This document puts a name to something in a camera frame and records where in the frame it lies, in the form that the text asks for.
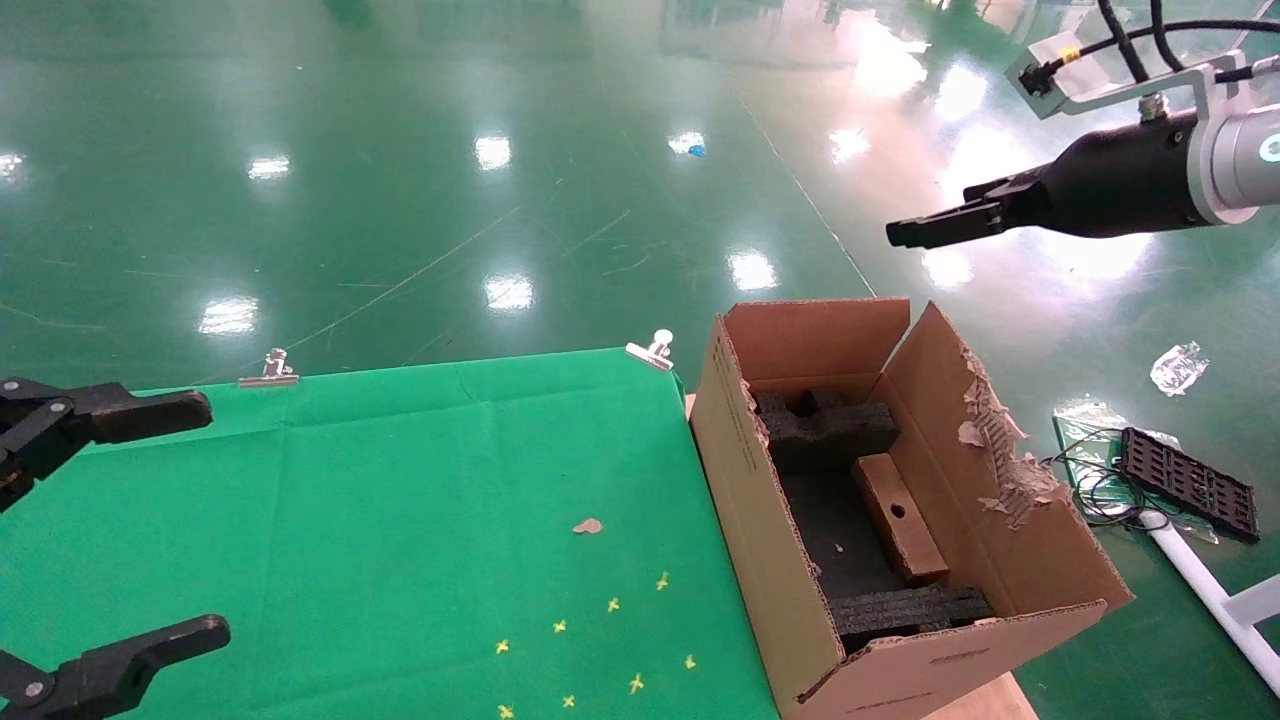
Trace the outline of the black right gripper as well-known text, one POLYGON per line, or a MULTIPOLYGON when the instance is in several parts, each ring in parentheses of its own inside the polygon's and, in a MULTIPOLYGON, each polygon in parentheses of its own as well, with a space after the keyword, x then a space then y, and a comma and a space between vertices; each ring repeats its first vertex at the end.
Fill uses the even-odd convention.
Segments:
POLYGON ((900 249, 943 249, 1034 219, 1041 228, 1084 238, 1207 225, 1192 197, 1189 170, 1198 124, 1193 111, 1179 111, 1147 124, 1089 132, 1042 173, 973 184, 957 208, 888 223, 887 241, 900 249))

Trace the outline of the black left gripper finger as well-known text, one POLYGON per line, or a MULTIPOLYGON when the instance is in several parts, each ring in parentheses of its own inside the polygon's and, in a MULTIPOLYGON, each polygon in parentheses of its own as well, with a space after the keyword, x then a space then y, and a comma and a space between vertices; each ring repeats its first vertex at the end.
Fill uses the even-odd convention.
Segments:
POLYGON ((196 389, 140 397, 120 383, 61 388, 4 378, 1 510, 12 509, 88 445, 123 445, 211 423, 211 404, 196 389))
POLYGON ((45 671, 1 652, 3 719, 108 719, 137 708, 152 679, 230 642, 228 620, 202 615, 87 650, 45 671))

